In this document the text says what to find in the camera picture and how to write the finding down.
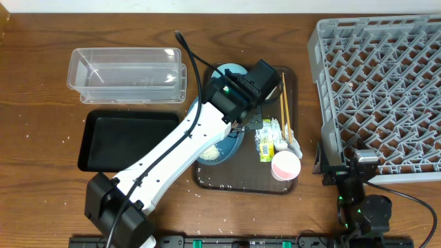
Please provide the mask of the white rice pile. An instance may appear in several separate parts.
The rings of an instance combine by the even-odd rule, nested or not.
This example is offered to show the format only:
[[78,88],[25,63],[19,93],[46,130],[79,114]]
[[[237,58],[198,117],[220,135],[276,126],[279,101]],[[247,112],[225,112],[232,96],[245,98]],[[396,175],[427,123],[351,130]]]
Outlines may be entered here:
[[205,161],[214,161],[219,158],[221,153],[219,152],[218,148],[213,145],[209,148],[207,148],[200,156],[199,158]]

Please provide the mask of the yellow green snack wrapper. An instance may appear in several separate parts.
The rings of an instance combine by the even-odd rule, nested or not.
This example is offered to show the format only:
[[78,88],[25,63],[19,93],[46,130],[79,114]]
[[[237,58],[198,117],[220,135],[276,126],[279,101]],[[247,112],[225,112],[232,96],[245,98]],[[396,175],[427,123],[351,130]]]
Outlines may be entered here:
[[263,119],[263,127],[256,130],[255,142],[260,162],[271,162],[274,157],[274,141],[270,119]]

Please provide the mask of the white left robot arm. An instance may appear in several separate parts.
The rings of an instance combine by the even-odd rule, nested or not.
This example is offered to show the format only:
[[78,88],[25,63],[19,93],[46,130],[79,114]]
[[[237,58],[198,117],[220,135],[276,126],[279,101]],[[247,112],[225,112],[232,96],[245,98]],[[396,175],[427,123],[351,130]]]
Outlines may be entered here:
[[208,148],[222,141],[281,78],[259,60],[246,74],[225,70],[200,89],[193,108],[143,158],[113,178],[99,172],[87,184],[85,216],[107,238],[106,247],[155,247],[147,218],[173,182]]

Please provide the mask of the dark blue plate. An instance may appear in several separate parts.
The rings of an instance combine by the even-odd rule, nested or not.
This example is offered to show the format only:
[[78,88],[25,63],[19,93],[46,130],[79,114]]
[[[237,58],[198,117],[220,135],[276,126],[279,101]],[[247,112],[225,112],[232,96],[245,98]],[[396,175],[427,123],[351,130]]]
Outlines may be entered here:
[[[202,111],[196,127],[192,131],[192,140],[196,137],[194,147],[198,148],[196,161],[203,165],[217,165],[232,157],[242,143],[244,134],[233,133],[227,129],[222,120],[224,115],[211,103],[202,104]],[[215,145],[220,156],[214,161],[205,161],[199,156],[209,147]]]

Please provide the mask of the wooden chopstick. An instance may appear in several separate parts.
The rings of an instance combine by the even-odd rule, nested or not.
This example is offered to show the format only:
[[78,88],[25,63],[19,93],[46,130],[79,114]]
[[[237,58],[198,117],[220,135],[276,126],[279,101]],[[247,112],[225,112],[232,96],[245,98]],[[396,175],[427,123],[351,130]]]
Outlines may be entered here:
[[282,80],[283,80],[283,106],[285,110],[285,116],[287,118],[286,123],[284,124],[284,128],[286,127],[287,130],[287,136],[289,139],[289,144],[293,143],[293,138],[291,137],[291,121],[290,121],[290,114],[289,114],[289,105],[287,100],[287,89],[286,89],[286,82],[285,82],[285,73],[282,73]]
[[285,140],[285,109],[284,109],[284,100],[283,93],[280,93],[280,112],[281,112],[281,130],[282,130],[282,138]]

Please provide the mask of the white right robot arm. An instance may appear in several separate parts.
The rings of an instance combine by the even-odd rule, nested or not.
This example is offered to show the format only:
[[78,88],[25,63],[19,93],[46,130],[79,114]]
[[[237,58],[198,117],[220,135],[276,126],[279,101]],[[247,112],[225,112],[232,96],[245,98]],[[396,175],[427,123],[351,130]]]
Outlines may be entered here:
[[366,145],[359,143],[358,147],[345,165],[332,166],[324,145],[317,144],[314,172],[323,175],[323,185],[337,187],[338,222],[346,229],[328,240],[327,246],[385,248],[392,202],[386,196],[365,193],[364,184],[376,175],[379,158]]

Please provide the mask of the white napkin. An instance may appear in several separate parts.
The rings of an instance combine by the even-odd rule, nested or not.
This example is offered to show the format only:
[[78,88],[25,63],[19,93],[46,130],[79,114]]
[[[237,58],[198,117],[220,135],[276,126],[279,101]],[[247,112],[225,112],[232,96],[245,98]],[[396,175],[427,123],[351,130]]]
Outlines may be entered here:
[[291,133],[291,142],[289,142],[288,130],[285,131],[285,137],[283,137],[283,131],[276,118],[273,118],[270,122],[271,132],[274,147],[277,152],[289,151],[294,153],[300,160],[302,159],[302,151],[298,141],[294,138],[294,133]]

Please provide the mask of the pink cup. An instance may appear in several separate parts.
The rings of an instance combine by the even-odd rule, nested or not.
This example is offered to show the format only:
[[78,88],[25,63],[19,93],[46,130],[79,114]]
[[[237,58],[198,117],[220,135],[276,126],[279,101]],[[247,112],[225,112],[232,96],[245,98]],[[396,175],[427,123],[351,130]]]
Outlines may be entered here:
[[292,152],[278,152],[271,161],[271,174],[278,181],[295,179],[301,171],[300,159]]

